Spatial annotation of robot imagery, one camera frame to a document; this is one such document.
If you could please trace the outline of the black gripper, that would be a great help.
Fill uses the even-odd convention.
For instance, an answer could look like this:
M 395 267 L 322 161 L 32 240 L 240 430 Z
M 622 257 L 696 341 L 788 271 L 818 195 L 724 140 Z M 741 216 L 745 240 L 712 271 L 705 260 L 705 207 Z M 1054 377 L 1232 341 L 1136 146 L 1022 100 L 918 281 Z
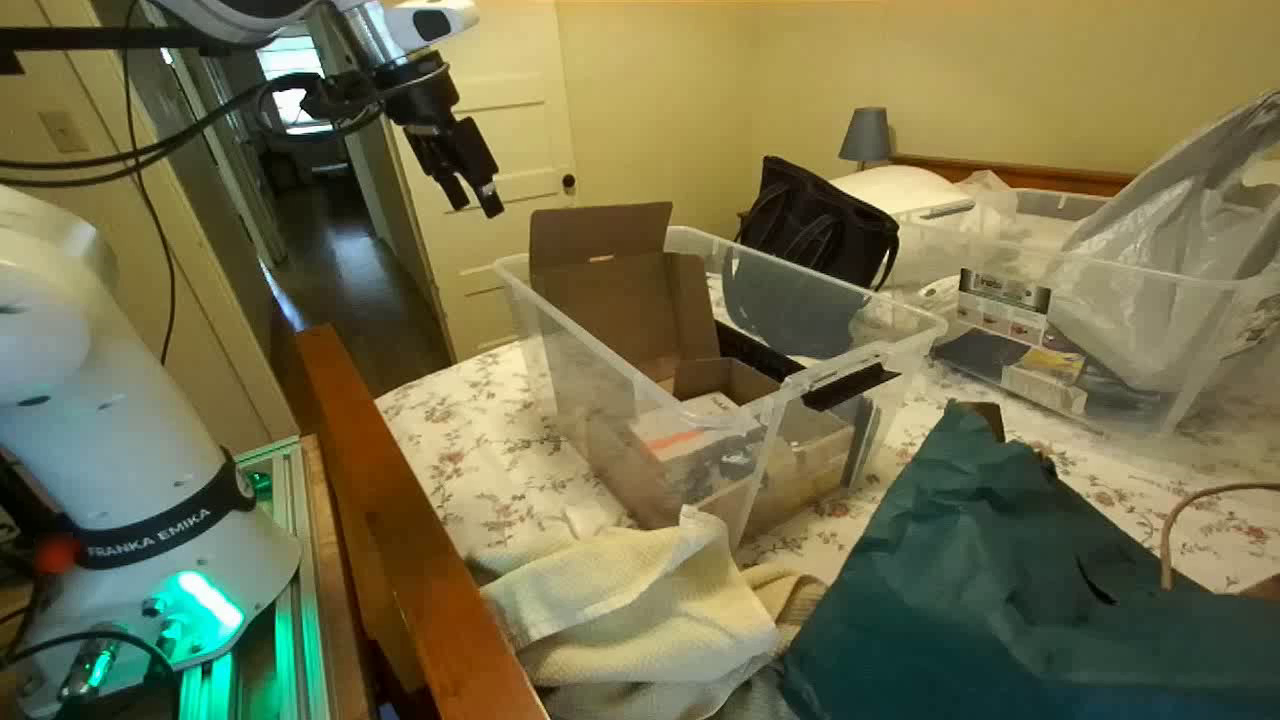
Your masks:
M 448 63 L 435 50 L 410 63 L 384 63 L 376 86 L 384 113 L 406 127 L 419 168 L 443 189 L 448 203 L 457 212 L 473 203 L 463 190 L 467 178 L 481 212 L 499 216 L 497 161 L 488 146 L 475 152 L 475 125 L 457 117 L 460 93 Z

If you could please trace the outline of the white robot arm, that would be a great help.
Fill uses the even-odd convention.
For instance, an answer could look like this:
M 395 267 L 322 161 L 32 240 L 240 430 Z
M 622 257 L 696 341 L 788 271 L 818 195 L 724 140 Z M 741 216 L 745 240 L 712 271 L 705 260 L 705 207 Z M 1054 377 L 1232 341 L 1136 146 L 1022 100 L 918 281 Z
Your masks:
M 473 0 L 161 0 L 161 29 L 13 29 L 8 54 L 59 47 L 252 47 L 325 7 L 357 68 L 322 77 L 331 125 L 389 117 L 457 207 L 499 212 L 497 161 L 457 113 L 442 43 Z M 39 582 L 4 664 L 47 720 L 236 648 L 299 567 L 297 538 L 108 292 L 102 230 L 0 189 L 0 448 L 54 516 Z

